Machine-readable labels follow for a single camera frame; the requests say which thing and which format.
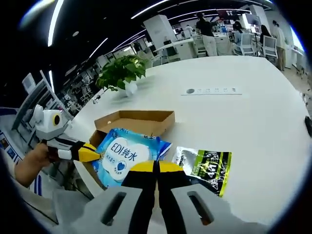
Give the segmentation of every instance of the white robot head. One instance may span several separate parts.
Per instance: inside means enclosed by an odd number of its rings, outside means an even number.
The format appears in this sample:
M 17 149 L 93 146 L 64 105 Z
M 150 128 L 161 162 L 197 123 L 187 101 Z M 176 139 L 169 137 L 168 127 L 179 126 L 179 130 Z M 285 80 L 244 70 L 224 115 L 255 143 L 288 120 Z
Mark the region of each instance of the white robot head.
M 34 110 L 36 134 L 39 139 L 51 140 L 64 132 L 64 122 L 60 110 L 44 110 L 36 105 Z

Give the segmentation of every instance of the office floor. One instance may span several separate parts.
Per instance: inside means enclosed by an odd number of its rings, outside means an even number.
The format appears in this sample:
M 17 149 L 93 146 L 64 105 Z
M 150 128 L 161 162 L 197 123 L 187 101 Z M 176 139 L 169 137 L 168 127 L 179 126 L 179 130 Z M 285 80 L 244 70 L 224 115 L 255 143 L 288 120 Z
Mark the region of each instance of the office floor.
M 307 109 L 310 117 L 312 117 L 312 88 L 308 84 L 307 75 L 303 75 L 301 78 L 299 75 L 297 75 L 297 70 L 294 67 L 291 69 L 286 68 L 282 73 L 296 90 L 306 94 Z
M 285 71 L 282 73 L 290 81 L 290 83 L 296 90 L 312 97 L 312 89 L 308 84 L 308 79 L 306 75 L 303 75 L 303 78 L 301 78 L 299 75 L 297 75 L 297 70 L 294 67 L 292 67 L 291 69 L 285 68 Z

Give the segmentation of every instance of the display rack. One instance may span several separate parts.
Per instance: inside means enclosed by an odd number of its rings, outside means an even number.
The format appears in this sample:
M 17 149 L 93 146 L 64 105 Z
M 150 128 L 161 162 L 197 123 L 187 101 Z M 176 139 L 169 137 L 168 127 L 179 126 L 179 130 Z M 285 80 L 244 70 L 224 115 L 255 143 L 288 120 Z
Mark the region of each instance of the display rack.
M 64 113 L 64 119 L 73 120 L 73 116 L 65 108 L 57 95 L 52 91 L 44 73 L 40 70 L 42 80 L 35 86 L 35 88 L 26 97 L 23 104 L 20 106 L 16 118 L 12 124 L 11 130 L 15 130 L 21 138 L 31 146 L 31 142 L 35 137 L 36 131 L 31 119 L 35 106 L 41 105 L 44 109 L 61 109 Z

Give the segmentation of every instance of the ceiling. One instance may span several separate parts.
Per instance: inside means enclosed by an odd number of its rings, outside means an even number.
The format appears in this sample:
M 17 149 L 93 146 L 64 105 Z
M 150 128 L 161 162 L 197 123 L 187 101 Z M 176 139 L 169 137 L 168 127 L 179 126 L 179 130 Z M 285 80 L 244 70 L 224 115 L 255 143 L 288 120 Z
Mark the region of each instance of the ceiling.
M 240 8 L 246 4 L 272 7 L 272 4 L 265 0 L 168 0 L 131 19 L 136 13 L 159 1 L 161 0 L 64 0 L 58 15 L 53 44 L 48 47 L 51 18 L 57 4 L 55 1 L 38 14 L 26 28 L 15 30 L 10 35 L 10 43 L 14 44 L 15 48 L 11 56 L 20 66 L 16 71 L 17 77 L 22 80 L 29 72 L 52 70 L 55 89 L 60 89 L 67 80 L 64 77 L 66 71 L 74 65 L 78 65 L 79 68 L 104 39 L 108 38 L 90 60 L 112 51 L 126 39 L 142 31 L 143 22 L 157 14 L 172 18 L 193 11 Z M 10 6 L 14 12 L 12 22 L 17 28 L 22 16 L 36 1 L 13 2 L 16 4 Z M 170 23 L 174 25 L 179 20 L 189 17 L 192 16 L 173 19 Z M 79 34 L 73 37 L 76 31 L 79 31 Z

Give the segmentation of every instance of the cardboard box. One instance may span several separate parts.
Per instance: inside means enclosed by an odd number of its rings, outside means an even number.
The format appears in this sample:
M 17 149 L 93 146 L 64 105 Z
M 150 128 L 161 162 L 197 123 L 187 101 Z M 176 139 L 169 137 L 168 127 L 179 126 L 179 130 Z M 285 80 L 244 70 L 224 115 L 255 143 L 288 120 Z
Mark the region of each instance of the cardboard box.
M 117 111 L 94 121 L 97 130 L 91 136 L 90 144 L 98 147 L 112 128 L 126 128 L 136 133 L 158 137 L 174 122 L 174 111 Z M 104 188 L 91 163 L 84 163 L 84 166 Z

